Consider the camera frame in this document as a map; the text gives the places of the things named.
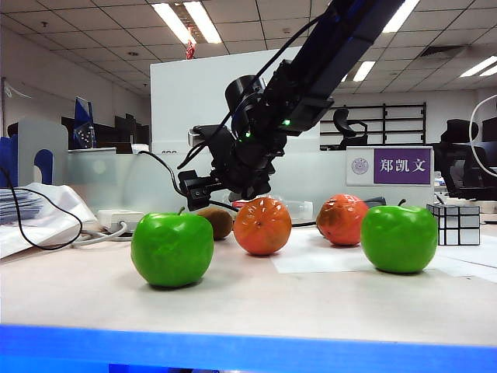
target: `black office chair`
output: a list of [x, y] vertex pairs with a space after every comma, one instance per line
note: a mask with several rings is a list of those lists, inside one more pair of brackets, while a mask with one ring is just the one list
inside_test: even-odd
[[[367, 145], [367, 124], [361, 120], [347, 119], [348, 116], [349, 111], [347, 109], [337, 109], [333, 113], [333, 123], [336, 129], [343, 134], [343, 140], [340, 142], [338, 150], [345, 150], [347, 146]], [[357, 136], [357, 132], [350, 127], [352, 124], [359, 124], [364, 127], [362, 136]]]

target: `ceiling light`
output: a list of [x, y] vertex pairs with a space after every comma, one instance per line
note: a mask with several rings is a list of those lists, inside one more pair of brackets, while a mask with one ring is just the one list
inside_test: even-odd
[[493, 64], [496, 61], [497, 61], [497, 57], [491, 56], [491, 57], [487, 58], [486, 60], [480, 62], [479, 64], [477, 64], [473, 68], [470, 68], [468, 71], [463, 72], [461, 74], [460, 78], [464, 78], [465, 76], [472, 76], [472, 75], [476, 74], [477, 72], [483, 70], [487, 66], [490, 66], [491, 64]]
[[419, 0], [405, 0], [404, 4], [398, 9], [398, 11], [391, 17], [390, 21], [387, 23], [383, 29], [384, 33], [396, 33], [398, 29], [404, 24], [409, 14], [418, 5]]
[[490, 76], [490, 75], [494, 75], [496, 72], [497, 72], [497, 65], [494, 66], [493, 68], [490, 68], [487, 71], [482, 72], [480, 74], [480, 76]]
[[183, 44], [188, 44], [188, 40], [191, 40], [194, 44], [196, 43], [193, 36], [190, 35], [188, 29], [183, 25], [183, 22], [181, 22], [181, 19], [174, 13], [174, 10], [172, 10], [169, 4], [152, 4], [152, 6]]
[[357, 70], [356, 76], [354, 76], [354, 82], [362, 82], [367, 75], [370, 73], [376, 61], [365, 61]]
[[188, 13], [192, 16], [200, 32], [208, 43], [220, 43], [221, 38], [217, 33], [216, 27], [210, 21], [207, 12], [201, 2], [184, 2], [183, 3]]

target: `white partition wall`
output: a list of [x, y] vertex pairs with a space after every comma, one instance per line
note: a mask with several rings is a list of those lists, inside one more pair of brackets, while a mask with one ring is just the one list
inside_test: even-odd
[[[283, 59], [293, 59], [299, 47], [288, 48], [262, 76], [268, 82]], [[255, 74], [274, 54], [260, 51], [151, 66], [152, 150], [189, 150], [187, 131], [218, 124], [228, 112], [226, 87], [236, 78]], [[319, 126], [289, 138], [286, 152], [319, 150]]]

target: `air vent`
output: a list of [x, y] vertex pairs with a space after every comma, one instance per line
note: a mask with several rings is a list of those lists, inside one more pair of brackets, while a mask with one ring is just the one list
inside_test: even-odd
[[449, 45], [441, 47], [427, 47], [419, 56], [421, 58], [452, 58], [467, 49], [467, 45]]

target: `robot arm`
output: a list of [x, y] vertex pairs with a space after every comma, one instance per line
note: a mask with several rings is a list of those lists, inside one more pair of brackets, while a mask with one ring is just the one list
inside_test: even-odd
[[[211, 138], [212, 172], [179, 174], [190, 210], [209, 204], [214, 190], [229, 189], [244, 199], [270, 191], [272, 161], [284, 155], [287, 136], [316, 125], [333, 104], [330, 97], [374, 43], [404, 0], [334, 0], [292, 61], [283, 60], [267, 87], [252, 75], [226, 89], [231, 130]], [[216, 126], [195, 132], [209, 138]]]

